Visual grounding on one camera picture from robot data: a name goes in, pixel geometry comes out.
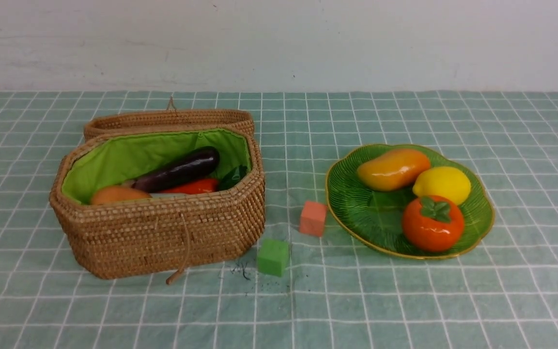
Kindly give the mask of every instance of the plate gold rim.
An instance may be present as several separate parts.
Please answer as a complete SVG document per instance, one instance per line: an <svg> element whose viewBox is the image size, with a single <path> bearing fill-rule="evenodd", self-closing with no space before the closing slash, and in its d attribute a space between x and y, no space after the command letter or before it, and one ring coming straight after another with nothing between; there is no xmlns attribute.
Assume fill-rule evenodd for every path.
<svg viewBox="0 0 558 349"><path fill-rule="evenodd" d="M333 168L335 167L335 165L337 165L339 162L344 161L345 159L347 159L348 157L350 157L350 155L352 155L352 153L356 152L357 150L361 149L361 148L365 148L366 146L372 146L372 145L381 145L381 146L390 146L390 147L395 147L395 146L416 146L417 148L423 148L423 149L427 149L430 150L431 152L435 152L436 154L440 155L441 157L444 157L445 159L447 159L445 156L443 156L441 153L437 152L436 150L432 149L432 148L428 148L427 146L423 146L423 145L418 145L418 144L409 144L409 143L403 143L403 144L396 144L396 145L390 145L390 144L385 144L385 143L370 143L370 144L365 144L365 145L361 145L361 146L357 146L357 148L354 148L350 153L348 153L347 155L345 155L345 157L339 159L338 161L335 161L335 163L333 163L333 165L331 165L325 175L324 178L324 190L325 190L325 194L326 194L326 205L328 207L328 211L330 212L330 214L335 218L335 220L339 223L339 226L341 226L341 228L343 228L344 230L346 230L351 236L353 236L354 238L356 238L357 240L361 241L363 244L365 244L366 246L379 251L379 252L383 252L385 254L391 254L392 256L398 256L398 257L403 257L403 258L408 258L411 260L447 260L450 258L456 258L458 256L461 256L463 254L467 254L468 252L474 250L483 240L483 238L485 238L489 233L490 230L492 230L492 227L494 226L494 221L496 218L496 211L494 210L494 206L492 205L492 203L490 202L490 198L487 195L487 192L485 192L485 186L483 185L483 182L481 181L480 177L478 175L476 175L475 173L473 173L470 169L467 168L467 170L469 170L471 173L473 173L479 183L479 186L481 187L481 191L482 191L482 195L485 198L485 201L488 203L488 206L490 207L490 209L492 210L492 219L490 220L490 224L487 228L487 230L485 231L485 234L482 234L482 236L480 236L478 238L478 240L475 241L475 243L473 245L471 245L471 247L466 248L460 252L456 252L453 254L444 254L441 256L413 256L411 254L401 254L399 252L394 252L394 251L390 251L387 250L386 248L383 247L379 247L378 245L374 245L373 243L370 243L369 241L363 239L361 236L359 236L359 234L355 233L352 229L348 228L340 219L339 217L337 217L337 215L335 214L335 212L333 211L332 206L330 205L330 197L328 194L328 174L333 170ZM454 163L458 166L462 166L464 168L466 168L466 166L453 161L451 159L447 159L447 161Z"/></svg>

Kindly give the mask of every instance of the wicker basket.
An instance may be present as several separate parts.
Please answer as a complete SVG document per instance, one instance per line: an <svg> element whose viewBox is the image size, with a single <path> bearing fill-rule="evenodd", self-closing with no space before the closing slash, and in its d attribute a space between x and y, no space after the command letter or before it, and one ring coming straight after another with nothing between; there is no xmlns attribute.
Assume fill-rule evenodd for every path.
<svg viewBox="0 0 558 349"><path fill-rule="evenodd" d="M83 129L85 141L102 134L121 132L126 128L153 128L159 126L231 126L253 137L255 125L249 112L235 109L187 109L177 110L173 97L169 98L164 111L143 111L120 113L97 117L88 122Z"/></svg>
<svg viewBox="0 0 558 349"><path fill-rule="evenodd" d="M186 127L208 130L211 126ZM77 262L101 279L124 278L242 256L264 232L265 175L260 148L248 133L219 126L245 137L251 171L230 190L180 197L89 206L62 192L73 163L114 137L182 131L179 126L129 128L94 137L64 157L49 203L68 237Z"/></svg>

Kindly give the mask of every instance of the white wall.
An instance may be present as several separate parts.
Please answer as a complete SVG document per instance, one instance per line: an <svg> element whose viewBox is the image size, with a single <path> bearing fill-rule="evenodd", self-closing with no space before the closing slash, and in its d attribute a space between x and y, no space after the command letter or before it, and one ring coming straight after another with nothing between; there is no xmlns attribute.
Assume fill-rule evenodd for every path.
<svg viewBox="0 0 558 349"><path fill-rule="evenodd" d="M0 90L558 90L558 0L0 0Z"/></svg>

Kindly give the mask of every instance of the foam block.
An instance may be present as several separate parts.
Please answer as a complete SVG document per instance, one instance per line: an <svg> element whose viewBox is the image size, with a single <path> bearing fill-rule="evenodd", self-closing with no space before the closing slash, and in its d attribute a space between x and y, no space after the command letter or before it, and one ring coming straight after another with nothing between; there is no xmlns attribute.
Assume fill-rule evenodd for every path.
<svg viewBox="0 0 558 349"><path fill-rule="evenodd" d="M257 252L257 271L281 277L289 260L290 246L287 242L265 238Z"/></svg>
<svg viewBox="0 0 558 349"><path fill-rule="evenodd" d="M309 236L321 237L324 234L326 209L324 204L306 201L301 213L299 232Z"/></svg>

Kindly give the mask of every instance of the green cube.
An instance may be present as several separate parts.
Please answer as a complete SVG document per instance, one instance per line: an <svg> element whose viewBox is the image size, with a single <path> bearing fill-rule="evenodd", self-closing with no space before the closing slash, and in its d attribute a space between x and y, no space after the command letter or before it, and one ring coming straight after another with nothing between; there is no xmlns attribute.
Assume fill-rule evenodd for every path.
<svg viewBox="0 0 558 349"><path fill-rule="evenodd" d="M257 271L281 277L289 258L290 246L287 242L266 238L257 252Z"/></svg>

